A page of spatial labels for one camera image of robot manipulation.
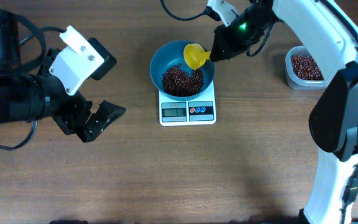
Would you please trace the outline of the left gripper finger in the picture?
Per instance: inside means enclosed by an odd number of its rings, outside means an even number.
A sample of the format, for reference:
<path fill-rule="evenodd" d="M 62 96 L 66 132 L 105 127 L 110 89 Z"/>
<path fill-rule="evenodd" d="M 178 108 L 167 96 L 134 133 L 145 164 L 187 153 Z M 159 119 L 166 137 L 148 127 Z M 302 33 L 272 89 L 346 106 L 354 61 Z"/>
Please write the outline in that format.
<path fill-rule="evenodd" d="M 92 142 L 125 112 L 126 108 L 104 100 L 99 105 L 97 112 L 92 113 L 84 123 L 75 129 L 75 134 L 83 143 Z"/>
<path fill-rule="evenodd" d="M 117 63 L 116 58 L 99 42 L 92 37 L 88 39 L 91 46 L 102 56 L 104 62 L 91 74 L 93 80 L 102 79 Z"/>

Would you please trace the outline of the yellow measuring scoop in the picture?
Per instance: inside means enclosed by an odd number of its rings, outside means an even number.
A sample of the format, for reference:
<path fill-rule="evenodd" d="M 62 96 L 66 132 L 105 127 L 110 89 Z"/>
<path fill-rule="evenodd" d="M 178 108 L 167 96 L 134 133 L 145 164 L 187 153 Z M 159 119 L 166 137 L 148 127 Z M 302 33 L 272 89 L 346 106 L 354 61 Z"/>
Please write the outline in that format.
<path fill-rule="evenodd" d="M 200 44 L 187 44 L 183 51 L 186 64 L 193 70 L 201 68 L 210 59 L 211 52 Z"/>

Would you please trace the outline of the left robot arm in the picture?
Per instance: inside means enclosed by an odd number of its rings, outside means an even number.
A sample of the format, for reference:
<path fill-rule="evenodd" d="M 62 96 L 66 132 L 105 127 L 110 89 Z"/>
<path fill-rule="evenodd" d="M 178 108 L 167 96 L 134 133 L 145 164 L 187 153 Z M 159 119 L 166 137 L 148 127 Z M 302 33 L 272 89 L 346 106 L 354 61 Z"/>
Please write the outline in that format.
<path fill-rule="evenodd" d="M 125 112 L 103 101 L 95 113 L 80 93 L 86 79 L 102 79 L 116 58 L 95 38 L 74 27 L 59 29 L 64 49 L 46 47 L 44 29 L 0 9 L 0 124 L 25 121 L 31 140 L 41 119 L 51 117 L 66 135 L 94 141 Z"/>

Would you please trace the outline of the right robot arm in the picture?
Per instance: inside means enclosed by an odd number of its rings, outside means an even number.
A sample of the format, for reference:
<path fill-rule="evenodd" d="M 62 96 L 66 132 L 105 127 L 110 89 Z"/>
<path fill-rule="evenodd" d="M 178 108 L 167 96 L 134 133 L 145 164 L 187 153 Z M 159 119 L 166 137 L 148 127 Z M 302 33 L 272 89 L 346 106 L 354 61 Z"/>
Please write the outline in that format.
<path fill-rule="evenodd" d="M 350 223 L 358 194 L 358 27 L 334 1 L 252 1 L 214 31 L 211 60 L 248 54 L 286 23 L 317 63 L 326 89 L 309 116 L 318 146 L 311 196 L 298 223 Z"/>

